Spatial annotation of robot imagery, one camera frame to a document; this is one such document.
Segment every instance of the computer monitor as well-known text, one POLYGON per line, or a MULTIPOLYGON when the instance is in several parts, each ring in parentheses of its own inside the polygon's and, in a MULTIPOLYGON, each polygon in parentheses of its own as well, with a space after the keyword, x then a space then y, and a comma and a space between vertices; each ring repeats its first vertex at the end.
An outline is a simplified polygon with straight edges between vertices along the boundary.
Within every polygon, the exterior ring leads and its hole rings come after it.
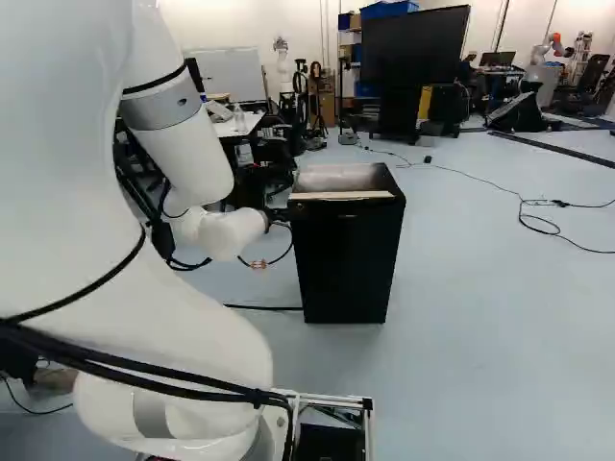
POLYGON ((512 65, 516 51, 502 51, 499 53, 483 53, 480 57, 480 66, 512 65))
POLYGON ((501 51, 500 52, 500 65, 512 65, 515 59, 516 51, 501 51))
POLYGON ((361 24, 361 80, 379 85, 451 84, 470 6, 410 12, 361 24))

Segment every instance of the white robot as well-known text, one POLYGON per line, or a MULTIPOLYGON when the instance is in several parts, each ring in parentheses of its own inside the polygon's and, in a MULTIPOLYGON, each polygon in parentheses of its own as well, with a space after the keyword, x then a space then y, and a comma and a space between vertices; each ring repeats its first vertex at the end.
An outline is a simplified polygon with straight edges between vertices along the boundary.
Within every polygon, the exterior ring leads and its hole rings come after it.
MULTIPOLYGON (((187 210, 173 220, 176 234, 224 259, 265 229, 252 209, 201 208, 226 197, 233 176, 155 1, 12 2, 3 11, 0 43, 0 334, 41 333, 270 392, 273 364, 262 336, 175 276, 144 238, 114 175, 120 107, 173 184, 167 213, 187 210)), ((257 404, 257 394, 255 401, 182 398, 96 376, 96 357, 74 389, 85 425, 121 447, 165 458, 288 459, 300 404, 362 402, 291 391, 277 392, 284 403, 278 406, 257 404)), ((130 375, 186 394, 221 392, 150 372, 130 375)), ((369 458, 371 446, 366 451, 369 458)))
POLYGON ((545 37, 540 45, 534 45, 531 49, 530 65, 541 65, 545 63, 545 55, 553 48, 553 53, 558 57, 564 56, 566 51, 561 44, 561 34, 553 32, 545 37))
POLYGON ((532 47, 529 66, 523 78, 526 82, 542 84, 536 95, 539 108, 547 107, 551 103, 562 71, 561 67, 545 65, 545 55, 552 49, 558 58, 570 56, 561 44, 561 34, 558 32, 549 34, 540 45, 532 47))

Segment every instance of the whiteboard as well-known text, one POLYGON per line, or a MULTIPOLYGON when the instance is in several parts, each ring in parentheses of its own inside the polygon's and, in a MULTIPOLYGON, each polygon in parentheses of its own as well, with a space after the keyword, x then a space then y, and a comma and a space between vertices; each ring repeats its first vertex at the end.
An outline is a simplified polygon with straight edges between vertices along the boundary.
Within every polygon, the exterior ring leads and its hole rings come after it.
POLYGON ((257 47, 199 48, 184 51, 194 58, 208 93, 231 93, 231 101, 265 100, 257 47))

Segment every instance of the black box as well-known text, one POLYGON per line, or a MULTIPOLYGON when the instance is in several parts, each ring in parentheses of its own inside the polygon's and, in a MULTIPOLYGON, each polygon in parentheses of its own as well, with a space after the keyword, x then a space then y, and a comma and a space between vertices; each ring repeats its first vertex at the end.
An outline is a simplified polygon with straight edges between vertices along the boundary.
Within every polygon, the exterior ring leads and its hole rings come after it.
POLYGON ((301 168, 288 201, 308 323, 384 323, 406 197, 384 163, 301 168))

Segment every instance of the black rubber mat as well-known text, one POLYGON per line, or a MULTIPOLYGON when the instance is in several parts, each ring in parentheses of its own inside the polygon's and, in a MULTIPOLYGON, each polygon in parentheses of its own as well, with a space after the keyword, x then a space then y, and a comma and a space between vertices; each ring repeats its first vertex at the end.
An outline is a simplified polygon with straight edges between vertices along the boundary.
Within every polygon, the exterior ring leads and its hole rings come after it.
POLYGON ((489 134, 492 136, 500 137, 502 139, 506 139, 508 141, 520 142, 522 144, 538 147, 547 151, 557 152, 558 154, 563 154, 564 156, 580 158, 581 160, 590 161, 592 163, 605 166, 607 168, 615 169, 615 161, 607 160, 606 158, 590 156, 589 154, 584 154, 583 152, 566 149, 565 147, 553 146, 553 144, 547 144, 546 142, 535 141, 533 139, 525 139, 524 137, 519 137, 510 133, 489 132, 489 134))

